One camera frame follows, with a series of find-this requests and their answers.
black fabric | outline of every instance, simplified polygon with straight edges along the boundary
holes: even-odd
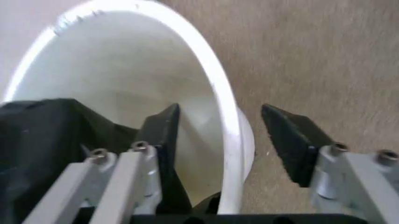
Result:
[[[96,148],[124,152],[136,133],[74,99],[2,106],[0,223],[21,223],[69,163]]]

white plastic container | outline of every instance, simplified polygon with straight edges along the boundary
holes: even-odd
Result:
[[[222,190],[220,214],[238,213],[254,138],[217,57],[183,17],[154,1],[91,1],[44,30],[4,101],[75,98],[139,128],[181,106],[176,171],[193,205]]]

metal bolt head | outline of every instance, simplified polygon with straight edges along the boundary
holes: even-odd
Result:
[[[137,141],[132,145],[132,150],[135,152],[146,152],[147,149],[148,149],[148,142],[146,141]]]
[[[90,153],[90,158],[95,164],[103,164],[108,160],[108,151],[104,148],[98,148]]]
[[[340,142],[334,142],[331,145],[331,149],[330,149],[330,153],[332,156],[338,156],[341,153],[345,153],[347,151],[349,151],[348,146],[343,143],[340,143]]]
[[[376,160],[384,166],[392,166],[398,161],[398,154],[388,149],[382,149],[377,152]]]

black cloth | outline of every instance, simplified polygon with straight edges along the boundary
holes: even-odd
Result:
[[[0,223],[21,223],[71,162],[106,148],[125,152],[137,130],[74,99],[19,101],[0,108]]]

beige carpet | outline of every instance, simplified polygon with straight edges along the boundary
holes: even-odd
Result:
[[[253,127],[243,212],[313,211],[271,146],[263,103],[309,116],[353,151],[398,151],[397,0],[164,2],[209,41]]]

